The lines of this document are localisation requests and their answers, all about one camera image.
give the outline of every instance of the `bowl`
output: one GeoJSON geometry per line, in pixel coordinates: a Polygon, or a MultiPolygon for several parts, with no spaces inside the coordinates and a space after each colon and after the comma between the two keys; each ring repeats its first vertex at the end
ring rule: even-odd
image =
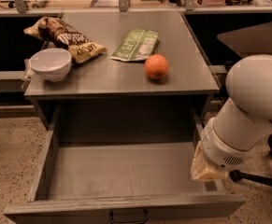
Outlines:
{"type": "Polygon", "coordinates": [[[43,49],[31,57],[29,64],[40,77],[57,82],[68,75],[72,56],[66,49],[43,49]]]}

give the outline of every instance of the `speckled floor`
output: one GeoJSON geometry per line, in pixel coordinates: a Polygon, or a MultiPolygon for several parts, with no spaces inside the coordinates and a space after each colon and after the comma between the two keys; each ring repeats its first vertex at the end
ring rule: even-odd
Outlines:
{"type": "MultiPolygon", "coordinates": [[[[0,117],[0,223],[12,223],[2,214],[8,205],[26,202],[33,180],[37,159],[45,140],[45,129],[38,117],[31,114],[11,114],[0,117]]],[[[266,139],[258,145],[253,159],[241,171],[272,177],[272,159],[268,155],[266,139]]],[[[272,188],[242,180],[234,183],[224,180],[226,192],[242,193],[247,202],[230,217],[211,219],[184,219],[178,221],[149,222],[153,224],[225,224],[271,223],[272,188]]]]}

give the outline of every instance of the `chip bag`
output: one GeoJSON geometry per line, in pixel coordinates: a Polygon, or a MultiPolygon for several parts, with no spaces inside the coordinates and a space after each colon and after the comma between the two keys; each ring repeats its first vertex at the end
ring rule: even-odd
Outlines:
{"type": "Polygon", "coordinates": [[[75,63],[84,63],[107,52],[104,46],[93,42],[73,26],[57,18],[43,17],[23,31],[38,39],[51,41],[57,48],[67,49],[75,63]]]}

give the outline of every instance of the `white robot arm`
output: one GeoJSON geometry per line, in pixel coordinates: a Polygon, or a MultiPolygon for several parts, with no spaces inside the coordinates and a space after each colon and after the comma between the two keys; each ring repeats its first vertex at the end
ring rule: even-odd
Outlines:
{"type": "Polygon", "coordinates": [[[254,55],[228,73],[230,98],[202,132],[192,179],[224,179],[253,155],[256,143],[272,134],[272,56],[254,55]]]}

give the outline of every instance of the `drawer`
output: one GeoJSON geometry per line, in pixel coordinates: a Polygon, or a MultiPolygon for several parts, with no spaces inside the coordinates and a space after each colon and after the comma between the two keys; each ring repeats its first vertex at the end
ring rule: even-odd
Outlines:
{"type": "Polygon", "coordinates": [[[244,203],[191,180],[202,126],[189,96],[62,100],[16,223],[111,223],[227,217],[244,203]]]}

